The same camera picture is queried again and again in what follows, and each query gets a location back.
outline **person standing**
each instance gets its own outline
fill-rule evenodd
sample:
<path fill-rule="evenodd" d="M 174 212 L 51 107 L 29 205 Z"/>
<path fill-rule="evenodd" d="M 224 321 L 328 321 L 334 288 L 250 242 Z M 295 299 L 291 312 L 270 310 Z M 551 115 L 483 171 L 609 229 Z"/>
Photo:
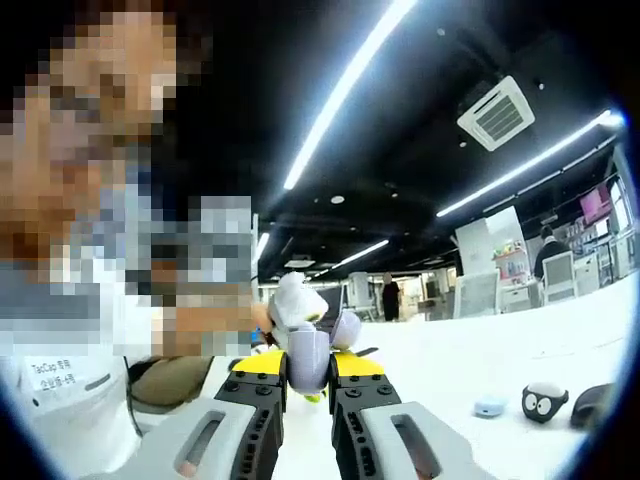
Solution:
<path fill-rule="evenodd" d="M 384 274 L 384 288 L 382 290 L 382 308 L 384 319 L 391 322 L 400 317 L 400 287 L 393 281 L 389 272 Z"/>
<path fill-rule="evenodd" d="M 553 236 L 553 230 L 551 230 L 549 225 L 542 227 L 540 237 L 542 238 L 544 245 L 536 257 L 536 264 L 533 268 L 533 274 L 538 280 L 542 280 L 542 277 L 544 276 L 544 269 L 542 268 L 542 262 L 544 260 L 570 250 L 566 244 L 558 241 L 556 237 Z"/>

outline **pink screen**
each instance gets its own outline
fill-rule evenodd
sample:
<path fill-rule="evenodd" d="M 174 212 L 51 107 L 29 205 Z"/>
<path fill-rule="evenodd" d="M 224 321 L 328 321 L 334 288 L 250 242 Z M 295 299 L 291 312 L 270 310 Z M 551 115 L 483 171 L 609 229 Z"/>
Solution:
<path fill-rule="evenodd" d="M 580 199 L 585 223 L 589 224 L 606 215 L 611 210 L 609 195 L 604 185 L 595 188 Z"/>

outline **white table surface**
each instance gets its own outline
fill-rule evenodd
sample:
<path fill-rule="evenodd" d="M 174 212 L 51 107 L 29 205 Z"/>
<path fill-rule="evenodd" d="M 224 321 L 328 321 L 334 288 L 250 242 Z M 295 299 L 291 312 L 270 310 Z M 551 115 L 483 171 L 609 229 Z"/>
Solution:
<path fill-rule="evenodd" d="M 632 325 L 638 276 L 590 295 L 535 310 L 493 317 L 405 323 L 365 323 L 355 350 L 375 346 L 403 401 L 418 401 L 473 447 L 475 461 L 500 479 L 553 478 L 584 439 L 569 428 L 576 398 L 616 379 Z M 215 395 L 231 357 L 217 357 L 203 395 Z M 528 421 L 522 389 L 551 381 L 569 390 L 569 402 L 548 423 Z M 503 395 L 506 412 L 472 415 L 484 394 Z M 290 391 L 284 443 L 275 480 L 339 479 L 331 446 L 327 402 L 311 404 Z"/>

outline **plush toy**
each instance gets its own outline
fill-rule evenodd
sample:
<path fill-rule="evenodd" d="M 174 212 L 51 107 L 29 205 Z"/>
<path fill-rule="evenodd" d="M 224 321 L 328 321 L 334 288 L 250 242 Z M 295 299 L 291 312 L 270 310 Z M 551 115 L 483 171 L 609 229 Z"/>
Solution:
<path fill-rule="evenodd" d="M 312 403 L 327 396 L 326 375 L 332 350 L 351 348 L 361 330 L 360 319 L 349 311 L 341 311 L 333 324 L 322 322 L 316 328 L 328 307 L 304 282 L 304 275 L 297 272 L 285 275 L 269 301 L 268 317 L 272 325 L 270 331 L 263 330 L 267 345 L 254 349 L 285 350 L 291 388 Z"/>
<path fill-rule="evenodd" d="M 535 422 L 546 423 L 569 401 L 569 392 L 552 383 L 530 383 L 522 390 L 522 411 Z"/>

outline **ceiling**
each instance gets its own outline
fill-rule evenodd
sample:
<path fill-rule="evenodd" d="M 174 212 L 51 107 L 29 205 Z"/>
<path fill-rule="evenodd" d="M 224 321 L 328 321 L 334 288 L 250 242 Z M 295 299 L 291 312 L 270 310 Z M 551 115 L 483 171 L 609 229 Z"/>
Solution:
<path fill-rule="evenodd" d="M 222 7 L 210 73 L 177 100 L 175 176 L 185 179 L 176 180 L 177 191 L 251 196 L 260 232 L 271 234 L 261 280 L 288 271 L 293 256 L 315 260 L 308 269 L 315 272 L 384 239 L 385 248 L 326 277 L 452 262 L 455 228 L 609 135 L 596 129 L 513 182 L 436 217 L 611 106 L 571 40 L 534 6 L 515 3 L 419 2 L 369 64 L 292 191 L 283 184 L 298 149 L 389 2 Z M 456 119 L 504 75 L 516 79 L 536 121 L 488 152 Z M 575 197 L 604 178 L 607 152 L 507 204 L 516 206 L 525 235 L 557 205 L 564 204 L 561 220 L 579 214 Z M 345 202 L 332 204 L 334 195 Z"/>

